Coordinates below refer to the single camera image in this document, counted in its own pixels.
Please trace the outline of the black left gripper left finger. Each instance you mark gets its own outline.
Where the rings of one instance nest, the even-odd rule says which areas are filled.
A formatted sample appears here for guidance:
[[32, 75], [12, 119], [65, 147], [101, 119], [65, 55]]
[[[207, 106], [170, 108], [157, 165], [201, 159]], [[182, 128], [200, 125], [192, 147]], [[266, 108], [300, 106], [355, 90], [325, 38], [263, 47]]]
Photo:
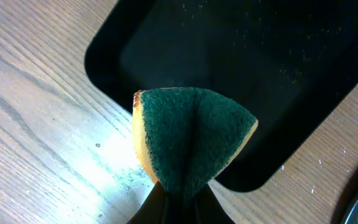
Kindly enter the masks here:
[[162, 224], [165, 220], [166, 193], [160, 182], [157, 182], [142, 206], [127, 224]]

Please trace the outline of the green and yellow sponge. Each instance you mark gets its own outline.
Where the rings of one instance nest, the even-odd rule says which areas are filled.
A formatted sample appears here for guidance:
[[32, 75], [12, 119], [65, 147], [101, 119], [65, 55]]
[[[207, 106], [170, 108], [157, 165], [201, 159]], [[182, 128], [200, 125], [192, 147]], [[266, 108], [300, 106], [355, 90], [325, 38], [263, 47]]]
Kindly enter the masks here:
[[153, 182], [190, 200], [241, 152], [259, 124], [234, 100], [195, 87], [134, 94], [135, 153]]

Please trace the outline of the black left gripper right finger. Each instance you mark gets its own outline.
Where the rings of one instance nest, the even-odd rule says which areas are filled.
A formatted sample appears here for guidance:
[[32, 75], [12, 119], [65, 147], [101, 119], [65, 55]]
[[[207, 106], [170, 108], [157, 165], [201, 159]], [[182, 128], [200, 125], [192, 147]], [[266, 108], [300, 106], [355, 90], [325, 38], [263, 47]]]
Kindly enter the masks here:
[[196, 224], [234, 224], [208, 184], [196, 194], [194, 208]]

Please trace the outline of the rectangular black tray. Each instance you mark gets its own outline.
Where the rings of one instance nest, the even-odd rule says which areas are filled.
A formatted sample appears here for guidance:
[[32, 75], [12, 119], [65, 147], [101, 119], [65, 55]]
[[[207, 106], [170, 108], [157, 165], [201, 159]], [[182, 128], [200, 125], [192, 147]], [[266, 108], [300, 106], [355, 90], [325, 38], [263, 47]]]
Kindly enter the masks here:
[[218, 182], [260, 188], [358, 84], [358, 0], [121, 0], [85, 71], [126, 110], [138, 90], [193, 86], [259, 122]]

